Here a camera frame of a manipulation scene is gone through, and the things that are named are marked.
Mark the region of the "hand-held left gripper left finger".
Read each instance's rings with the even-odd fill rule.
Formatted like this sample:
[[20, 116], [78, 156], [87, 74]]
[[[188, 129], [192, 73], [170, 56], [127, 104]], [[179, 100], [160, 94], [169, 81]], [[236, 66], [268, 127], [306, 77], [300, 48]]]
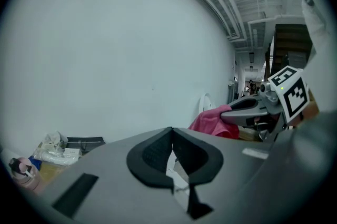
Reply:
[[[48, 220], [52, 223], [185, 223], [186, 212], [169, 189], [145, 186], [126, 165], [129, 150], [159, 132], [154, 130], [105, 144], [68, 167], [41, 194]], [[84, 173], [97, 176], [98, 180], [69, 218], [52, 205]]]

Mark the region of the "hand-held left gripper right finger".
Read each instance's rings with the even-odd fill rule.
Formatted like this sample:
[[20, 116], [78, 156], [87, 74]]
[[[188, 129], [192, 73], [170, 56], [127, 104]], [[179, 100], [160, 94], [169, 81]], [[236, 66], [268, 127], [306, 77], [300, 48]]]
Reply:
[[174, 213], [173, 223], [274, 223], [257, 171], [269, 145], [173, 129], [173, 148], [190, 180], [192, 214]]

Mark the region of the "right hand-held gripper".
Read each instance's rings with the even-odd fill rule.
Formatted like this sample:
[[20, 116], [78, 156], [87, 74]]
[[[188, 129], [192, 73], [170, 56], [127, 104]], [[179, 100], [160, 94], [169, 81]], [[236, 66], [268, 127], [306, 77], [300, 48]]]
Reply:
[[[260, 118], [259, 138], [262, 141], [273, 140], [309, 104], [309, 89], [302, 72], [302, 69], [284, 67], [261, 84], [260, 98], [237, 99], [229, 104], [232, 110], [223, 112], [220, 118], [224, 123], [242, 127], [253, 127], [255, 119]], [[270, 119], [265, 122], [263, 116], [266, 115]]]

